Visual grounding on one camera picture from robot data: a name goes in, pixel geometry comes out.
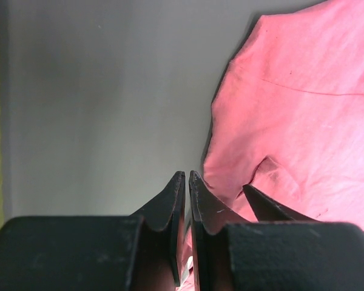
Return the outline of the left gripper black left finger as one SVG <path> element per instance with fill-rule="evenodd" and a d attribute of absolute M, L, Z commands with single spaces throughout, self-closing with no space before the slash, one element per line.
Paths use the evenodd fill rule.
<path fill-rule="evenodd" d="M 20 216 L 0 229 L 0 290 L 175 290 L 185 174 L 128 216 Z"/>

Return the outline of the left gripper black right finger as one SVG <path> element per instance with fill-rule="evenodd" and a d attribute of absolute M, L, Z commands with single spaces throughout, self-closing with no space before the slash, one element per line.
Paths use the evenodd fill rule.
<path fill-rule="evenodd" d="M 308 218 L 255 187 L 249 222 L 189 177 L 196 290 L 364 290 L 364 231 Z"/>

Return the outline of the pink t shirt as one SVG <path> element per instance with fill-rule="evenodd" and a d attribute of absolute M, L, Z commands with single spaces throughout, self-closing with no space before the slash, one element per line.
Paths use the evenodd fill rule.
<path fill-rule="evenodd" d="M 243 187 L 320 222 L 364 231 L 364 1 L 263 15 L 212 103 L 199 174 L 249 222 Z M 196 290 L 192 255 L 182 290 Z"/>

